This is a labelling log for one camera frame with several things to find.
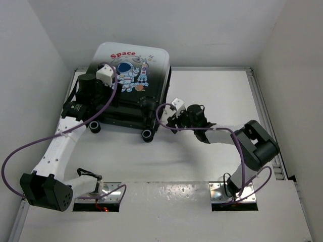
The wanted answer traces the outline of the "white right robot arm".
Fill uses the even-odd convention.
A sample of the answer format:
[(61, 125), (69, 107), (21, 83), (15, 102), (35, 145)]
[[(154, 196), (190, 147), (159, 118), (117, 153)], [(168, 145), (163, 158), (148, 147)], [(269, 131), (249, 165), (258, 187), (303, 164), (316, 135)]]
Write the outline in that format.
[(277, 142), (256, 120), (225, 127), (209, 122), (203, 105), (194, 104), (186, 108), (182, 100), (174, 99), (168, 106), (175, 113), (167, 119), (166, 127), (174, 134), (178, 131), (193, 131), (202, 143), (236, 147), (240, 165), (226, 181), (224, 191), (227, 197), (241, 195), (260, 170), (280, 153)]

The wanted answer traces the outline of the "black white kids suitcase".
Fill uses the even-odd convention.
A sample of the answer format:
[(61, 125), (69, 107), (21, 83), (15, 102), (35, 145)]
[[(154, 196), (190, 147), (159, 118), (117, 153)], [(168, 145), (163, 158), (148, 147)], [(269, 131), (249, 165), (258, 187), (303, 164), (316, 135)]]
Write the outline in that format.
[(161, 48), (104, 42), (96, 50), (87, 72), (113, 66), (117, 72), (119, 106), (109, 107), (99, 116), (103, 124), (140, 129), (151, 142), (161, 117), (157, 107), (165, 103), (171, 78), (169, 53)]

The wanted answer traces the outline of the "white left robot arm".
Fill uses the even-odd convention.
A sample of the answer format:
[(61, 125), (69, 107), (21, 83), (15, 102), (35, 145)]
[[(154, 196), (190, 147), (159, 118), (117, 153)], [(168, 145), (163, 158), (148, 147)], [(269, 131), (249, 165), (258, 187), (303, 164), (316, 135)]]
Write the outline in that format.
[(78, 176), (65, 180), (65, 170), (73, 150), (86, 129), (100, 130), (98, 117), (118, 103), (121, 84), (116, 75), (83, 74), (63, 105), (56, 133), (31, 173), (20, 178), (25, 199), (32, 206), (64, 212), (75, 198), (100, 198), (102, 177), (82, 168)]

